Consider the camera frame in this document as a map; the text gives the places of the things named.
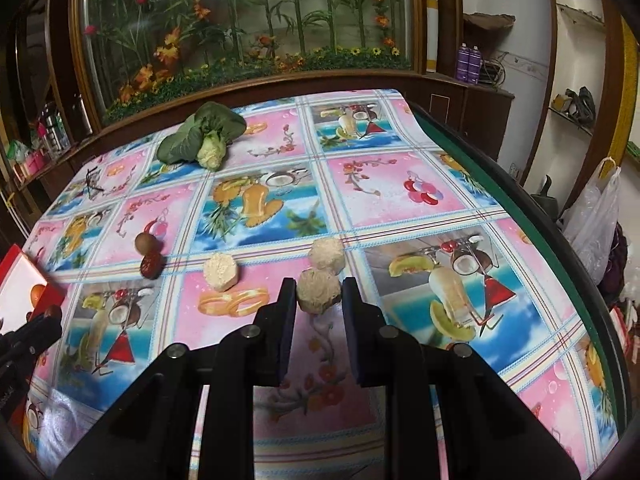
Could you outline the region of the orange tangerine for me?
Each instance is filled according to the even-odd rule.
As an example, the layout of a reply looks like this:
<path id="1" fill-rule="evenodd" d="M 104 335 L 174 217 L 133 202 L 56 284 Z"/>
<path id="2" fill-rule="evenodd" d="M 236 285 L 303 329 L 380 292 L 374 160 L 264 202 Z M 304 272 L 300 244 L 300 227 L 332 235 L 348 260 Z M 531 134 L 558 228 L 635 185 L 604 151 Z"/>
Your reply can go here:
<path id="1" fill-rule="evenodd" d="M 32 286 L 32 289 L 30 290 L 30 293 L 29 293 L 29 299 L 34 309 L 38 306 L 40 298 L 42 297 L 45 291 L 46 291 L 45 284 L 35 284 L 34 286 Z"/>

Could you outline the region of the red white box tray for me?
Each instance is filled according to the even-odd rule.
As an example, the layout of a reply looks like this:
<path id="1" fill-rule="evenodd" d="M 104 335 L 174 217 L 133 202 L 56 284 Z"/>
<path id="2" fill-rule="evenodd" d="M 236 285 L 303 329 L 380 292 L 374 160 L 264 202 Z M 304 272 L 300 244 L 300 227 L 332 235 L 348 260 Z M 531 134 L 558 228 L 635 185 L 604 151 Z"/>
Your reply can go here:
<path id="1" fill-rule="evenodd" d="M 46 278 L 17 245 L 12 245 L 1 261 L 0 268 L 1 333 L 18 330 L 32 316 L 37 316 L 55 304 L 62 307 L 65 292 Z M 46 291 L 34 309 L 29 293 L 35 284 L 45 284 Z"/>

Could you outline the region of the brown kiwi on table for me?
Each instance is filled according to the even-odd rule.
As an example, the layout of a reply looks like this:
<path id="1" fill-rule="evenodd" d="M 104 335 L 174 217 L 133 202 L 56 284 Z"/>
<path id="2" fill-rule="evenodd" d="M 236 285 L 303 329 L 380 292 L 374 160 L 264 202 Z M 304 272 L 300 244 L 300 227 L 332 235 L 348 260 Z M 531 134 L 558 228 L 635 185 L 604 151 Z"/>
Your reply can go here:
<path id="1" fill-rule="evenodd" d="M 141 232 L 134 239 L 134 248 L 142 256 L 150 252 L 159 252 L 161 247 L 160 241 L 148 232 Z"/>

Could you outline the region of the white plastic bag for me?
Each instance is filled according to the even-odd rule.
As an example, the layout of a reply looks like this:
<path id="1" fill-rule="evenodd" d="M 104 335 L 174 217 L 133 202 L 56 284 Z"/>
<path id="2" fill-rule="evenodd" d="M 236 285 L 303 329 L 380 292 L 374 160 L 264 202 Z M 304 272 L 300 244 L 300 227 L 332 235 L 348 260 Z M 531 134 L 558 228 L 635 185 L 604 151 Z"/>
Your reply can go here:
<path id="1" fill-rule="evenodd" d="M 594 284 L 604 277 L 620 215 L 620 170 L 612 157 L 602 159 L 562 217 L 562 233 Z"/>

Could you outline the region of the purple bottles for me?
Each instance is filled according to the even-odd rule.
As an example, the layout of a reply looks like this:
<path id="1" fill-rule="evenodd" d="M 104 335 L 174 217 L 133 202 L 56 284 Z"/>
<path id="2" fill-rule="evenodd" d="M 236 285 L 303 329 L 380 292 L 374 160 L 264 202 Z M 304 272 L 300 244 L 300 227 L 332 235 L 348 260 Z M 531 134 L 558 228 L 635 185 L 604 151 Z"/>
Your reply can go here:
<path id="1" fill-rule="evenodd" d="M 472 48 L 462 44 L 458 49 L 456 64 L 456 79 L 468 84 L 478 84 L 483 57 L 477 46 Z"/>

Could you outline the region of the fruit print tablecloth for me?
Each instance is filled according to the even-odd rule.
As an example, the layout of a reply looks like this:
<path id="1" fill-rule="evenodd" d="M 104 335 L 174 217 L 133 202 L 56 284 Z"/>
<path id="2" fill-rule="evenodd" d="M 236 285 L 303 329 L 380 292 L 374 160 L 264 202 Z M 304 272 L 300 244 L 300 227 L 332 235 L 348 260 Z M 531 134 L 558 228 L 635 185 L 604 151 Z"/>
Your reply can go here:
<path id="1" fill-rule="evenodd" d="M 166 131 L 68 178 L 26 252 L 66 292 L 62 340 L 36 367 L 20 440 L 55 466 L 161 348 L 216 344 L 285 278 L 314 290 L 282 385 L 257 390 L 257 473 L 304 478 L 382 456 L 382 401 L 350 371 L 337 289 L 356 278 L 422 344 L 466 342 L 591 474 L 620 436 L 590 325 L 506 188 L 394 90 L 247 105 L 217 170 L 165 164 Z"/>

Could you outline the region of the dark red jujube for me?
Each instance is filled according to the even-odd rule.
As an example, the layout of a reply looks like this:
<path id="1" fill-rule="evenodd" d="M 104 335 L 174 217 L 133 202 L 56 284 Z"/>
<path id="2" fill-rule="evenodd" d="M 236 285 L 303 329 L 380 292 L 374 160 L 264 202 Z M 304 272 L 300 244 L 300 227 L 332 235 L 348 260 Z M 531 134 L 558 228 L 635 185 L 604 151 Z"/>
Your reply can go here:
<path id="1" fill-rule="evenodd" d="M 147 280 L 156 280 L 163 272 L 165 258 L 160 252 L 148 252 L 140 263 L 140 274 Z"/>

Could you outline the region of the fish tank with plants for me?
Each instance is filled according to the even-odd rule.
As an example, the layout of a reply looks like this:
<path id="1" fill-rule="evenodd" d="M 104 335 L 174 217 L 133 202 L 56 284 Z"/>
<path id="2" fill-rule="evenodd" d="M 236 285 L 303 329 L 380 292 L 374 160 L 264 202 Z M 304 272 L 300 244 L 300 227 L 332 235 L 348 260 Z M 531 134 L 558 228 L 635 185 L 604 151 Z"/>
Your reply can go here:
<path id="1" fill-rule="evenodd" d="M 104 126 L 303 70 L 424 70 L 425 0 L 73 0 L 82 84 Z"/>

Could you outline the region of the black eyeglasses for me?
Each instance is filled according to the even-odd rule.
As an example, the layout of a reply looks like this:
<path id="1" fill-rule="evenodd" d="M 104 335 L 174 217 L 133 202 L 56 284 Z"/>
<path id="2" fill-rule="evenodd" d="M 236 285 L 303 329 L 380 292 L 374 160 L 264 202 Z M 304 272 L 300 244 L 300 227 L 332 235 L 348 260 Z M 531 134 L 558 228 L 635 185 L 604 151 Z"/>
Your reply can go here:
<path id="1" fill-rule="evenodd" d="M 101 174 L 101 168 L 98 166 L 89 168 L 86 171 L 84 179 L 84 194 L 88 200 L 96 200 L 99 196 L 105 193 L 104 188 L 100 185 Z"/>

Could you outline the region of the green leafy cabbage vegetable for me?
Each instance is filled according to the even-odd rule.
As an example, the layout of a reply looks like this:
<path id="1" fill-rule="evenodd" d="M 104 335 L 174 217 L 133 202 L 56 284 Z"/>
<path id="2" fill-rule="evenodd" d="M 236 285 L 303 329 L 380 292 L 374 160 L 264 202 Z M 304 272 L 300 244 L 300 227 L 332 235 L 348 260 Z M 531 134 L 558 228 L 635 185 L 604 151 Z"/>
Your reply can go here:
<path id="1" fill-rule="evenodd" d="M 165 165 L 196 162 L 206 170 L 217 171 L 228 146 L 245 130 L 246 121 L 241 115 L 222 104 L 207 102 L 160 142 L 156 158 Z"/>

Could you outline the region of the cream round cake piece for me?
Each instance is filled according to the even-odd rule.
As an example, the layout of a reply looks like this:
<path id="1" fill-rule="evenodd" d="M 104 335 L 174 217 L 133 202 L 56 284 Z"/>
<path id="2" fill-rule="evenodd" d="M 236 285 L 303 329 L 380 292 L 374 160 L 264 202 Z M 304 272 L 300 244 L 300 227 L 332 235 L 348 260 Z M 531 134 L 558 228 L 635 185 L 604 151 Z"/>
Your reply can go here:
<path id="1" fill-rule="evenodd" d="M 232 255 L 214 252 L 204 263 L 203 275 L 216 292 L 225 292 L 239 281 L 240 271 Z"/>

